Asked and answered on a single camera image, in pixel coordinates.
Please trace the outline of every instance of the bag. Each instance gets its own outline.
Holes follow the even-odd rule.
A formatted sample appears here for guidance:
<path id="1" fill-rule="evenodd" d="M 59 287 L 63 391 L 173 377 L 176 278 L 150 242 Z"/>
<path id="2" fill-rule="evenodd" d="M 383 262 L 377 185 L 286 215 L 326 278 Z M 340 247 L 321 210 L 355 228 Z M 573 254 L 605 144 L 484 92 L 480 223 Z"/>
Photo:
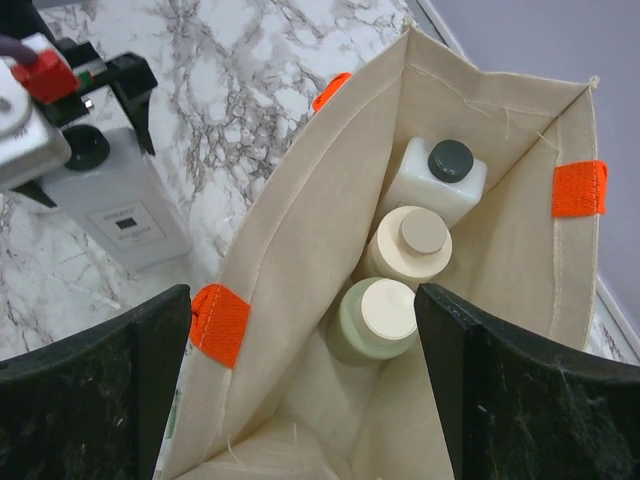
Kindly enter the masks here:
<path id="1" fill-rule="evenodd" d="M 212 309 L 192 327 L 197 348 L 163 478 L 453 478 L 420 342 L 355 368 L 333 360 L 323 339 L 383 184 L 414 136 L 458 139 L 489 167 L 435 281 L 584 348 L 602 203 L 589 190 L 601 181 L 592 86 L 481 72 L 409 26 L 294 141 L 219 283 L 196 299 Z M 574 163 L 591 176 L 558 175 Z M 554 218 L 563 202 L 582 216 Z"/>

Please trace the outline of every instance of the screw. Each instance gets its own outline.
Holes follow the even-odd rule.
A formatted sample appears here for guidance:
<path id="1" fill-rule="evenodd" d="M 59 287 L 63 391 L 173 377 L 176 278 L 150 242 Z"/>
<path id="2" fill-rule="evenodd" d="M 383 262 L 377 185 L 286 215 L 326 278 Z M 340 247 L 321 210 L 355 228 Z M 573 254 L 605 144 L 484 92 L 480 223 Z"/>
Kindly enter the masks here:
<path id="1" fill-rule="evenodd" d="M 5 97 L 0 97 L 0 112 L 8 112 L 11 110 L 11 102 Z"/>

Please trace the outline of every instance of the cream bottle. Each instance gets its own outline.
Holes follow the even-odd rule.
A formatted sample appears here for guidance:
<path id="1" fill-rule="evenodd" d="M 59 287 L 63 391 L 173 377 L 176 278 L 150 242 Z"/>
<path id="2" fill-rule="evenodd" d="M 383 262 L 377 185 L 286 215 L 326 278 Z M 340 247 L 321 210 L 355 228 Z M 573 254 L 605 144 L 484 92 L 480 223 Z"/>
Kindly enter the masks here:
<path id="1" fill-rule="evenodd" d="M 449 263 L 453 242 L 442 218 L 421 207 L 386 215 L 354 272 L 354 278 L 387 277 L 417 290 Z"/>
<path id="2" fill-rule="evenodd" d="M 72 147 L 42 190 L 109 255 L 131 271 L 180 257 L 191 244 L 135 132 L 89 125 L 63 132 Z"/>
<path id="3" fill-rule="evenodd" d="M 409 141 L 397 175 L 380 200 L 374 225 L 394 208 L 415 205 L 442 217 L 449 229 L 482 198 L 487 165 L 457 140 Z"/>
<path id="4" fill-rule="evenodd" d="M 418 336 L 415 293 L 388 278 L 367 278 L 342 297 L 327 326 L 327 347 L 343 363 L 359 365 L 406 352 Z"/>

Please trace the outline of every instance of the orange strap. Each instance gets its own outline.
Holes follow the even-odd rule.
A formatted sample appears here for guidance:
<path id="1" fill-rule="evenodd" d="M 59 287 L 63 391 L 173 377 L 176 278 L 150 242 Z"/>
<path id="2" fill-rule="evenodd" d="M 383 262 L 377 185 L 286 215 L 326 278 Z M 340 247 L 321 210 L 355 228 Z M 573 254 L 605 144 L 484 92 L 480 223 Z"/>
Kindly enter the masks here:
<path id="1" fill-rule="evenodd" d="M 552 216 L 582 217 L 605 213 L 607 176 L 607 164 L 600 160 L 556 167 L 553 175 Z"/>
<path id="2" fill-rule="evenodd" d="M 225 367 L 240 353 L 251 306 L 224 285 L 204 287 L 191 302 L 193 344 Z"/>
<path id="3" fill-rule="evenodd" d="M 344 85 L 347 80 L 349 80 L 349 78 L 351 78 L 351 74 L 349 72 L 343 72 L 336 75 L 333 80 L 329 82 L 327 88 L 324 89 L 324 92 L 318 95 L 311 104 L 311 106 L 313 107 L 313 111 L 317 112 L 322 107 L 324 107 L 324 104 L 327 103 L 329 99 L 335 95 L 335 93 L 340 89 L 342 85 Z"/>

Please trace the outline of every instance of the purple wall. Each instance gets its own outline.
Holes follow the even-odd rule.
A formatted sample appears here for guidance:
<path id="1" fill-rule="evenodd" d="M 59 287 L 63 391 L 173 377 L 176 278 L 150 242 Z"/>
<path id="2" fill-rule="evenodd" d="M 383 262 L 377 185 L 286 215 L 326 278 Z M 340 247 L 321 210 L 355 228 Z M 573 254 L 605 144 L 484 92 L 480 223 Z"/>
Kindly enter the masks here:
<path id="1" fill-rule="evenodd" d="M 600 276 L 640 334 L 640 1 L 430 0 L 483 70 L 586 82 L 609 164 Z"/>

